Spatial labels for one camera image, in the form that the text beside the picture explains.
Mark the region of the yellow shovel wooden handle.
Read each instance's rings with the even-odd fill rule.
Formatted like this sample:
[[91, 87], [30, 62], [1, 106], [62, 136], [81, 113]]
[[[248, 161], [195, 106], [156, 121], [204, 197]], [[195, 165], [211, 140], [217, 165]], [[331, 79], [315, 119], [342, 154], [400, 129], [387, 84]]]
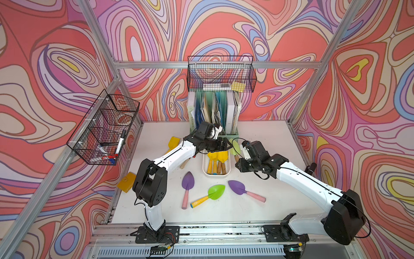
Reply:
[[221, 175], [226, 175], [227, 170], [226, 170], [225, 162], [228, 160], [228, 152], [227, 151], [218, 152], [217, 156], [218, 156], [218, 160], [222, 162]]

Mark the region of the light green trowel wooden handle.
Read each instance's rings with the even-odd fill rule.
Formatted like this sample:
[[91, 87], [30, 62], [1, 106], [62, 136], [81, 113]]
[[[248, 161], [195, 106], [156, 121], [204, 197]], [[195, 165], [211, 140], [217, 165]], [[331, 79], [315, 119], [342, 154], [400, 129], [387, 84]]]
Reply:
[[239, 143], [236, 139], [230, 139], [230, 143], [232, 145], [230, 153], [234, 156], [234, 159], [237, 163], [239, 159], [241, 158], [241, 150], [240, 150]]

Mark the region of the purple trowel pink handle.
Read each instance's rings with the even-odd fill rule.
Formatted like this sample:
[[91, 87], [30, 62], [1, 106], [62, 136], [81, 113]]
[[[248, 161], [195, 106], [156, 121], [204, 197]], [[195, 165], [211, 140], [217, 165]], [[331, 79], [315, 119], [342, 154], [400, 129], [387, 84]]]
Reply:
[[230, 189], [234, 193], [236, 193], [237, 195], [246, 194], [246, 195], [248, 195], [248, 196], [250, 196], [250, 197], [252, 197], [252, 198], [254, 198], [254, 199], [256, 199], [256, 200], [258, 200], [260, 202], [262, 202], [262, 203], [265, 203], [266, 202], [266, 198], [265, 197], [263, 197], [261, 195], [258, 195], [256, 193], [252, 193], [252, 192], [247, 191], [245, 189], [245, 185], [242, 182], [240, 182], [240, 181], [237, 181], [237, 180], [229, 180], [227, 183], [228, 183]]
[[182, 202], [182, 209], [186, 210], [188, 206], [188, 198], [189, 198], [189, 191], [194, 187], [195, 179], [192, 172], [187, 172], [182, 179], [182, 187], [185, 190], [183, 202]]

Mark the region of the green scoop yellow handle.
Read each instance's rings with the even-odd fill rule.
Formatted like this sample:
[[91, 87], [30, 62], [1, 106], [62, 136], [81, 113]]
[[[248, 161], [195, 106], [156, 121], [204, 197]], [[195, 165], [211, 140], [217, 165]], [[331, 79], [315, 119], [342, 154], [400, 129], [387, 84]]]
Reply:
[[208, 189], [208, 195], [207, 196], [202, 197], [202, 198], [192, 202], [190, 204], [190, 207], [195, 208], [195, 207], [201, 205], [202, 203], [204, 203], [205, 201], [207, 201], [209, 199], [210, 200], [217, 200], [224, 194], [224, 191], [225, 191], [225, 186], [224, 185], [214, 185], [214, 186], [212, 186]]

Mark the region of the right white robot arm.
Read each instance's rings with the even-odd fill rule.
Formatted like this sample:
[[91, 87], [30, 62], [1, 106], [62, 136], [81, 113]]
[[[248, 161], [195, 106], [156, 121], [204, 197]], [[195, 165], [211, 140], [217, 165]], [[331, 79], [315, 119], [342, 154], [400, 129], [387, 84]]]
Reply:
[[360, 196], [353, 190], [332, 187], [296, 167], [286, 157], [269, 155], [260, 141], [243, 141], [243, 157], [236, 162], [242, 173], [264, 173], [300, 191], [322, 210], [322, 214], [291, 213], [282, 222], [287, 234], [327, 235], [341, 245], [349, 245], [368, 221]]

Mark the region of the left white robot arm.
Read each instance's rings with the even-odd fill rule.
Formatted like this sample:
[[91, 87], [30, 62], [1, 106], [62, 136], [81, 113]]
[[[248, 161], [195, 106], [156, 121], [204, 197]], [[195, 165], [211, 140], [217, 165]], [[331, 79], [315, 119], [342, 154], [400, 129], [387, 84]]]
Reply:
[[165, 225], [161, 202], [167, 194], [169, 173], [202, 151], [216, 153], [230, 148], [230, 142], [219, 136], [222, 131], [223, 127], [218, 123], [201, 122], [176, 148], [159, 158], [141, 162], [133, 191], [138, 202], [144, 205], [145, 227], [157, 232]]

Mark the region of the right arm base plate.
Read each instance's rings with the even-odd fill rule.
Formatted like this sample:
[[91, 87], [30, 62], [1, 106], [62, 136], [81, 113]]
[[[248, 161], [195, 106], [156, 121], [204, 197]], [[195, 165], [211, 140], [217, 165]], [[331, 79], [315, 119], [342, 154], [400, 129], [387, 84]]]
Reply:
[[296, 234], [289, 226], [290, 220], [296, 216], [296, 213], [291, 213], [286, 216], [279, 224], [263, 225], [261, 227], [262, 233], [265, 235], [267, 242], [308, 242], [307, 234]]

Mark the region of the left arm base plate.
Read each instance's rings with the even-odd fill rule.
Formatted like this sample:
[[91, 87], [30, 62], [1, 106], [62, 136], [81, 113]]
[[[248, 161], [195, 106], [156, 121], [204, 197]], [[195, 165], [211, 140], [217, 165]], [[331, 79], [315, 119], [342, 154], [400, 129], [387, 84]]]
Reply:
[[135, 236], [135, 243], [137, 244], [176, 244], [180, 238], [179, 226], [164, 226], [158, 231], [154, 231], [146, 225], [138, 228], [137, 231], [131, 233]]

